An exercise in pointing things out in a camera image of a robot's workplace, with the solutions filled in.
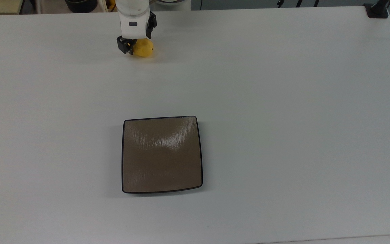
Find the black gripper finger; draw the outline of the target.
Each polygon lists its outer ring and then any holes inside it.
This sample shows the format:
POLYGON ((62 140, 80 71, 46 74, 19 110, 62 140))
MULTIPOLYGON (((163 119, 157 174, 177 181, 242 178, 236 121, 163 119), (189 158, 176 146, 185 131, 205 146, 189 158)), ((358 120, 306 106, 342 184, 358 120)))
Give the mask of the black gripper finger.
POLYGON ((116 39, 118 48, 121 52, 124 54, 134 54, 134 45, 136 44, 136 39, 127 39, 123 38, 122 36, 117 37, 116 39))
POLYGON ((146 37, 148 39, 152 38, 153 29, 157 27, 157 18, 153 12, 150 12, 149 18, 146 23, 146 37))

